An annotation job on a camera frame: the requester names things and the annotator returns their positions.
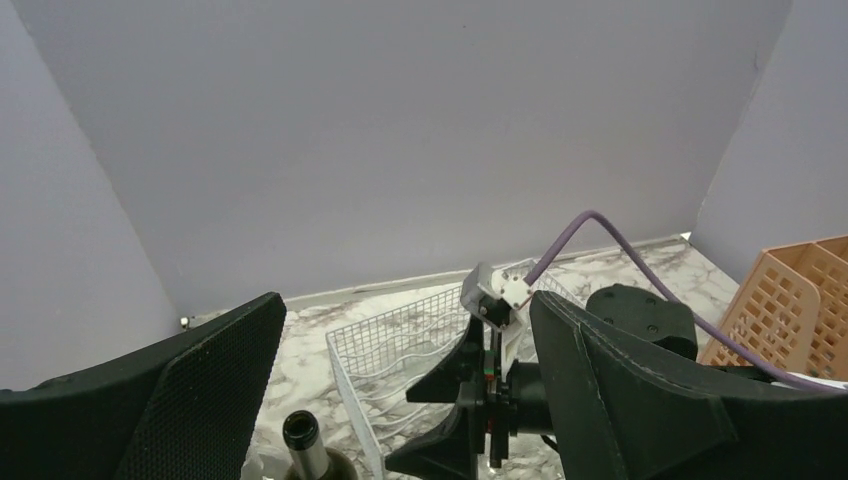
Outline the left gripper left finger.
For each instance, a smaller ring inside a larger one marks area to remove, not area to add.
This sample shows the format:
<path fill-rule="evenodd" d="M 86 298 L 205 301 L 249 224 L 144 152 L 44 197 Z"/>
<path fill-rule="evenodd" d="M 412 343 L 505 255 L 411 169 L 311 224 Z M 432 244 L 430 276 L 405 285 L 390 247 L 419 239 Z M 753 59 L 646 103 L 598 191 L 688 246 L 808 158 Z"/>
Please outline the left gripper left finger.
<path fill-rule="evenodd" d="M 276 292 L 108 362 L 1 393 L 5 479 L 237 479 L 286 319 Z"/>

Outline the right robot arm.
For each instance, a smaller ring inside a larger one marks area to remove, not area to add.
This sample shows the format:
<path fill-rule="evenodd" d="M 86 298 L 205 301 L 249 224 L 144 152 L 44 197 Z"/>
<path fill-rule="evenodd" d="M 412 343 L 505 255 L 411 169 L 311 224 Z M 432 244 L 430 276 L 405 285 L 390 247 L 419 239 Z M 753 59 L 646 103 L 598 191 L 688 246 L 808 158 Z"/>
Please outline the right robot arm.
<path fill-rule="evenodd" d="M 585 311 L 686 360 L 698 353 L 692 310 L 647 290 L 621 284 L 604 287 L 589 297 Z M 471 316 L 451 352 L 407 390 L 410 403 L 450 403 L 453 408 L 436 427 L 390 453 L 386 469 L 419 479 L 476 479 L 483 453 L 499 468 L 509 456 L 510 438 L 526 434 L 541 436 L 559 453 L 566 478 L 601 478 L 610 452 L 578 439 L 575 429 L 570 437 L 553 440 L 553 405 L 540 365 L 514 362 L 500 379 L 500 369 L 486 365 L 500 355 L 485 349 L 483 330 L 482 321 Z M 776 453 L 767 450 L 760 431 L 685 457 L 684 441 L 705 436 L 705 427 L 665 417 L 648 424 L 657 432 L 646 437 L 645 445 L 671 456 L 661 458 L 658 470 L 646 473 L 648 479 L 776 479 L 788 471 L 779 466 Z"/>

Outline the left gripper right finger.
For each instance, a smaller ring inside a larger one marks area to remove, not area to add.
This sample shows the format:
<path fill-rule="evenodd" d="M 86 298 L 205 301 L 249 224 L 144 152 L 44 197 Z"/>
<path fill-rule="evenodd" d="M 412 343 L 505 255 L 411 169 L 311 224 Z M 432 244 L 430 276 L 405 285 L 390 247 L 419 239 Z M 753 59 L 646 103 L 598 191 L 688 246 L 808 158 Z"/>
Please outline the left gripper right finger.
<path fill-rule="evenodd" d="M 569 479 L 843 479 L 847 398 L 746 379 L 549 291 L 530 304 Z"/>

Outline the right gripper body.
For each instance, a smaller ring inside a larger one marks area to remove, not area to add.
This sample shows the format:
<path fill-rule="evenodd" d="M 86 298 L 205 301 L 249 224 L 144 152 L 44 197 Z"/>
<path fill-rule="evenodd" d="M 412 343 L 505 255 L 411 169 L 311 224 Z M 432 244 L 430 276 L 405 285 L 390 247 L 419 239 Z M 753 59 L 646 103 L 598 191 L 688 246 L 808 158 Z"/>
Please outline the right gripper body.
<path fill-rule="evenodd" d="M 550 414 L 535 362 L 512 363 L 505 377 L 495 363 L 502 359 L 498 348 L 484 347 L 483 324 L 470 319 L 457 346 L 463 374 L 457 397 L 457 473 L 461 479 L 478 477 L 478 459 L 489 455 L 498 469 L 509 458 L 509 439 L 536 435 L 550 447 Z"/>

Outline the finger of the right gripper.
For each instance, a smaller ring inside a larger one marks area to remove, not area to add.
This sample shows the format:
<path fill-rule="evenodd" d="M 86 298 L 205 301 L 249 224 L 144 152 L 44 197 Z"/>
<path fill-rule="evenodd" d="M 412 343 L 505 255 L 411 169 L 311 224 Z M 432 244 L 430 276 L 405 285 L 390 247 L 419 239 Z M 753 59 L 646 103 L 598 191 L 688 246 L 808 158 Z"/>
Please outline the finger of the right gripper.
<path fill-rule="evenodd" d="M 470 317 L 460 340 L 435 367 L 413 386 L 405 398 L 408 403 L 454 403 L 459 387 L 482 372 L 484 357 L 483 322 Z"/>
<path fill-rule="evenodd" d="M 384 465 L 388 471 L 419 479 L 477 479 L 469 410 L 454 407 L 435 428 L 390 453 Z"/>

